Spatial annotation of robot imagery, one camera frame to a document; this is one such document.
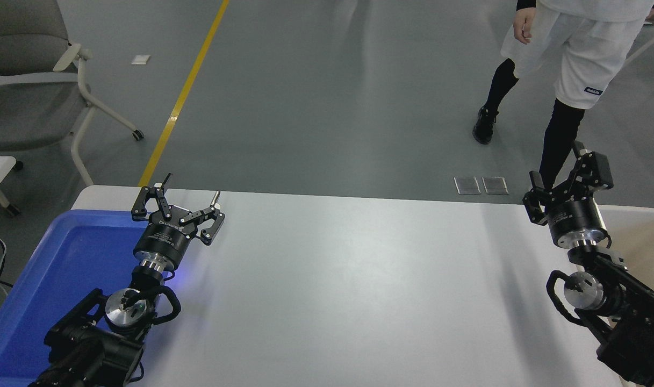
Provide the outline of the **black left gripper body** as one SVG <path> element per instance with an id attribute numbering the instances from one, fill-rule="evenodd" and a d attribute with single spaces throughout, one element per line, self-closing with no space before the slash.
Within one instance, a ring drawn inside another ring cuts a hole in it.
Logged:
<path id="1" fill-rule="evenodd" d="M 165 218 L 162 211 L 155 211 L 148 216 L 148 225 L 133 249 L 138 253 L 157 253 L 164 256 L 171 264 L 179 264 L 197 231 L 194 223 L 181 225 L 180 220 L 191 211 L 182 207 L 171 207 L 171 216 Z"/>

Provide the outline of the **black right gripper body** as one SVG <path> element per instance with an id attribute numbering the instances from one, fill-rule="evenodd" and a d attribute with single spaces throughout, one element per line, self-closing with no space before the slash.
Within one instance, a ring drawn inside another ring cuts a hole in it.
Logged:
<path id="1" fill-rule="evenodd" d="M 545 206 L 552 241 L 602 241 L 607 229 L 594 196 Z"/>

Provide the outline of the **person's hand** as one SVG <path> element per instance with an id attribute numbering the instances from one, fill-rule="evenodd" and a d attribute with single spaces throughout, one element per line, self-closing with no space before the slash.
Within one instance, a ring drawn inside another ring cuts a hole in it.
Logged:
<path id="1" fill-rule="evenodd" d="M 527 45 L 531 42 L 531 25 L 535 19 L 536 8 L 528 7 L 516 10 L 513 19 L 513 35 L 521 44 Z"/>

